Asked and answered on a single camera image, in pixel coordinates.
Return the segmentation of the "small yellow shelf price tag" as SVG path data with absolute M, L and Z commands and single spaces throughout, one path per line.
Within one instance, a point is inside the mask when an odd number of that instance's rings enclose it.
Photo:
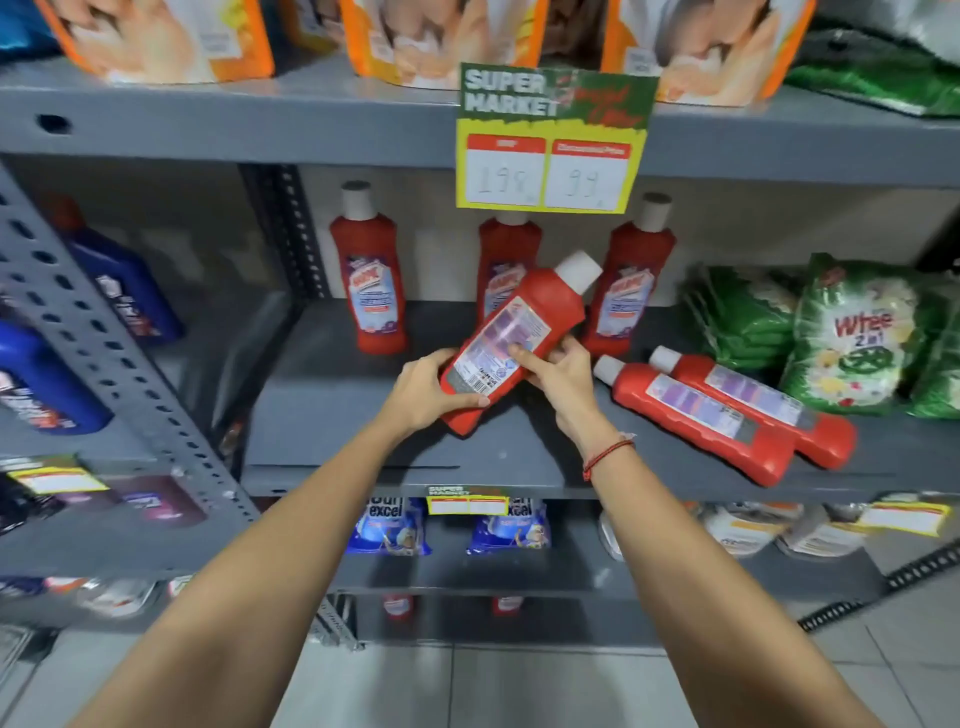
M 506 516 L 511 499 L 491 487 L 428 486 L 426 504 L 431 516 Z
M 37 496 L 104 493 L 111 490 L 80 466 L 8 467 L 5 473 Z
M 868 504 L 854 525 L 860 529 L 892 530 L 935 538 L 952 513 L 952 506 L 945 503 L 882 500 Z

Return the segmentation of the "grey perforated side shelf rack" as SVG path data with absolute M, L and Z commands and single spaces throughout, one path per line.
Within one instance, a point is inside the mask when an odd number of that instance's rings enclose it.
M 266 376 L 271 346 L 292 331 L 302 305 L 330 293 L 319 261 L 316 235 L 308 232 L 301 176 L 293 164 L 239 164 L 247 201 L 261 232 L 278 252 L 293 298 L 282 308 L 272 338 L 252 348 L 250 376 Z M 84 511 L 70 506 L 34 525 L 0 536 L 0 576 L 129 578 L 169 581 L 198 573 L 260 517 L 237 477 L 234 455 L 224 461 L 223 443 L 207 420 L 195 417 L 180 389 L 130 333 L 99 285 L 83 272 L 66 242 L 22 188 L 0 155 L 0 273 L 10 297 L 62 358 L 68 369 L 112 413 L 104 430 L 52 438 L 51 457 L 74 455 L 80 469 L 100 480 L 173 480 L 203 514 L 196 523 L 162 525 L 133 505 Z M 200 334 L 186 336 L 186 364 L 216 363 L 217 382 L 235 367 L 236 346 L 253 336 L 241 332 L 240 298 L 200 315 Z

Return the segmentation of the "dark packet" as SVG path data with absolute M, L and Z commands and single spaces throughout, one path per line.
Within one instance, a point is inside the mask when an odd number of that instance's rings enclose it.
M 54 495 L 35 494 L 0 471 L 0 537 L 65 509 L 66 504 Z

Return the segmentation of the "person's right hand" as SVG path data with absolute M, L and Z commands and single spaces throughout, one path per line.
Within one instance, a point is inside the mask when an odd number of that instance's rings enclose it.
M 567 334 L 545 357 L 539 357 L 550 361 L 554 371 L 545 377 L 529 377 L 527 372 L 527 379 L 553 407 L 558 428 L 576 447 L 582 463 L 621 447 L 628 437 L 599 408 L 590 353 Z

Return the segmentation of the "blue cleaner bottle red cap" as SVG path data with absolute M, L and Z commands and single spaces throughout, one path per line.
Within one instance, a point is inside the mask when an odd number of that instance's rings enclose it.
M 148 345 L 184 338 L 183 322 L 140 255 L 91 227 L 75 200 L 51 195 L 41 204 L 78 266 L 99 287 L 134 338 Z

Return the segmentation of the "stack of small green packets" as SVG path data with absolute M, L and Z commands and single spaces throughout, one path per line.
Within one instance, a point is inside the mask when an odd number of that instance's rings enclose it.
M 799 266 L 694 267 L 681 301 L 703 351 L 733 370 L 781 372 L 794 348 L 803 273 Z

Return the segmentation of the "purple packet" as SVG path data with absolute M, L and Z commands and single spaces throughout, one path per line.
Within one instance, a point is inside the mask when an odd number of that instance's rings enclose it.
M 107 485 L 142 518 L 169 528 L 189 528 L 207 519 L 205 511 L 170 475 L 114 477 Z

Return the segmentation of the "red cleaner bottle white cap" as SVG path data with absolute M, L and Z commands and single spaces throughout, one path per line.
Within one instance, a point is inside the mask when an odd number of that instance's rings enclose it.
M 646 363 L 602 355 L 594 377 L 612 399 L 706 453 L 724 460 L 755 484 L 771 488 L 795 454 L 789 433 L 757 421 Z
M 510 358 L 510 344 L 519 344 L 544 358 L 586 319 L 584 293 L 602 273 L 601 266 L 583 250 L 575 250 L 554 268 L 527 273 L 513 294 L 492 312 L 439 376 L 446 393 L 486 396 L 498 403 L 527 372 Z M 447 427 L 461 438 L 469 437 L 484 409 L 464 409 L 442 416 Z
M 635 216 L 610 234 L 581 343 L 593 358 L 625 358 L 677 239 L 668 226 L 671 196 L 648 192 Z
M 502 210 L 479 225 L 478 236 L 476 324 L 480 326 L 536 267 L 543 231 L 527 213 Z
M 357 348 L 367 355 L 397 356 L 407 348 L 398 227 L 376 209 L 367 181 L 346 181 L 341 192 L 341 214 L 329 230 Z
M 767 426 L 788 432 L 795 451 L 814 465 L 839 470 L 855 453 L 858 431 L 847 418 L 815 410 L 797 398 L 702 354 L 657 346 L 649 364 Z

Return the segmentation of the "grey metal shelf rack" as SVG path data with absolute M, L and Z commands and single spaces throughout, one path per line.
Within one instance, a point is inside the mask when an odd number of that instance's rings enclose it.
M 137 119 L 144 114 L 146 122 L 159 110 L 159 130 L 144 130 L 147 138 L 161 139 L 161 132 L 171 133 L 172 140 L 160 140 L 159 151 L 187 150 L 187 139 L 167 124 L 199 118 L 200 111 L 210 109 L 223 120 L 239 124 L 246 134 L 267 126 L 272 134 L 281 131 L 281 122 L 270 113 L 281 106 L 279 119 L 295 113 L 311 116 L 313 107 L 333 109 L 334 121 L 343 121 L 347 128 L 344 104 L 357 101 L 361 117 L 366 104 L 379 100 L 324 96 L 290 96 L 297 89 L 280 81 L 242 81 L 239 89 L 223 91 L 144 90 L 109 86 L 85 77 L 68 67 L 67 60 L 48 58 L 42 61 L 13 64 L 0 69 L 0 156 L 46 154 L 91 156 L 105 151 L 94 145 L 84 147 L 84 137 L 91 133 L 101 146 L 109 140 L 107 122 L 116 127 L 113 116 L 129 112 Z M 254 120 L 255 112 L 268 113 L 266 121 Z M 226 424 L 238 422 L 249 409 L 246 424 L 239 427 L 234 450 L 223 445 L 223 461 L 232 452 L 234 475 L 249 498 L 282 497 L 296 488 L 317 466 L 335 454 L 352 435 L 372 418 L 392 381 L 400 373 L 402 362 L 397 358 L 380 359 L 351 352 L 347 343 L 345 304 L 331 298 L 311 299 L 294 314 L 292 330 L 277 346 L 268 348 L 266 375 L 260 373 L 247 389 L 239 389 L 228 397 L 223 410 Z M 507 496 L 532 496 L 547 501 L 585 502 L 597 498 L 596 493 L 581 481 L 573 454 L 561 454 L 559 431 L 552 427 L 553 415 L 541 399 L 534 399 L 532 389 L 520 387 L 506 403 L 493 407 L 482 420 L 479 432 L 468 438 L 452 434 L 445 425 L 432 425 L 425 433 L 415 435 L 399 449 L 395 463 L 389 461 L 374 488 L 377 496 L 426 496 L 428 486 L 466 486 L 501 489 Z M 616 424 L 636 434 L 639 454 L 666 481 L 675 495 L 698 502 L 759 500 L 764 493 L 748 484 L 745 476 L 722 463 L 713 455 L 697 450 L 641 418 L 614 404 L 606 388 L 601 387 L 600 405 Z M 869 500 L 871 495 L 889 495 L 913 490 L 921 495 L 960 495 L 956 488 L 934 489 L 953 478 L 960 468 L 960 430 L 938 431 L 934 422 L 893 418 L 886 425 L 880 418 L 867 418 L 867 435 L 878 438 L 868 443 L 854 458 L 853 472 L 820 474 L 809 465 L 793 465 L 785 482 L 774 488 L 783 496 L 799 497 L 811 502 L 831 499 Z M 566 525 L 558 546 L 540 552 L 536 559 L 524 561 L 494 554 L 490 566 L 466 555 L 436 556 L 431 562 L 400 565 L 400 559 L 384 557 L 376 564 L 349 556 L 336 574 L 331 595 L 321 604 L 311 630 L 332 644 L 361 649 L 366 643 L 464 643 L 475 646 L 534 645 L 542 643 L 600 647 L 658 647 L 652 626 L 647 624 L 640 608 L 613 606 L 612 600 L 631 600 L 634 592 L 626 584 L 626 571 L 604 566 L 599 568 L 599 540 L 578 523 Z M 839 563 L 820 564 L 813 559 L 790 559 L 780 552 L 761 553 L 746 560 L 745 565 L 776 597 L 788 600 L 828 601 L 799 621 L 808 632 L 868 609 L 878 608 L 884 601 L 926 587 L 943 575 L 960 575 L 960 538 L 952 540 L 922 557 L 883 574 L 866 555 L 841 559 Z M 414 627 L 404 631 L 375 624 L 372 595 L 407 592 L 425 596 L 428 607 L 423 619 L 416 617 Z M 570 604 L 537 606 L 534 617 L 523 616 L 522 626 L 531 630 L 523 637 L 514 627 L 495 627 L 492 617 L 481 617 L 479 607 L 463 603 L 457 614 L 470 615 L 474 623 L 457 625 L 453 617 L 440 617 L 444 600 L 463 601 L 471 597 L 492 597 L 511 593 L 541 601 L 563 601 Z

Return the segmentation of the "white orange detergent packet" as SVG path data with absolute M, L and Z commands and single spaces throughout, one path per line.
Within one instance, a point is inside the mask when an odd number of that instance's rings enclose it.
M 805 507 L 803 514 L 775 540 L 784 554 L 815 560 L 833 560 L 862 551 L 869 531 L 858 526 L 868 505 L 819 504 Z
M 741 501 L 704 504 L 698 520 L 706 532 L 736 559 L 762 552 L 804 515 L 799 503 Z
M 620 548 L 612 521 L 605 509 L 601 509 L 597 518 L 599 540 L 608 556 L 618 562 L 625 563 L 625 557 Z

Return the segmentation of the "large green detergent packet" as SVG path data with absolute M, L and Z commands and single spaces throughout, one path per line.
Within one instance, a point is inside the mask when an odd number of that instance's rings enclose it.
M 960 278 L 931 288 L 922 366 L 906 407 L 916 418 L 960 421 Z
M 922 340 L 918 273 L 815 252 L 802 281 L 780 391 L 828 414 L 887 414 Z

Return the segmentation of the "large green yellow price sign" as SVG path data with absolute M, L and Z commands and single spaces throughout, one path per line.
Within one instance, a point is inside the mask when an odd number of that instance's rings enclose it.
M 459 209 L 622 214 L 660 75 L 462 63 Z

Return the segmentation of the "person's left forearm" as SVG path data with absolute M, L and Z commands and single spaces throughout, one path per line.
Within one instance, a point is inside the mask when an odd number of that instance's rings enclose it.
M 436 419 L 385 407 L 192 578 L 67 728 L 269 728 L 386 456 Z

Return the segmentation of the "green detergent bag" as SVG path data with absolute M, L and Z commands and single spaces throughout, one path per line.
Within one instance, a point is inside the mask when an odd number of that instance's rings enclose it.
M 960 66 L 861 30 L 810 30 L 784 83 L 905 116 L 960 119 Z

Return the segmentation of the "white red packet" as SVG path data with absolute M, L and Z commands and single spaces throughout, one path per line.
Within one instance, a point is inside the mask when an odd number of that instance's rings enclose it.
M 141 614 L 158 597 L 160 583 L 139 578 L 87 579 L 73 590 L 81 609 L 99 618 L 126 620 Z

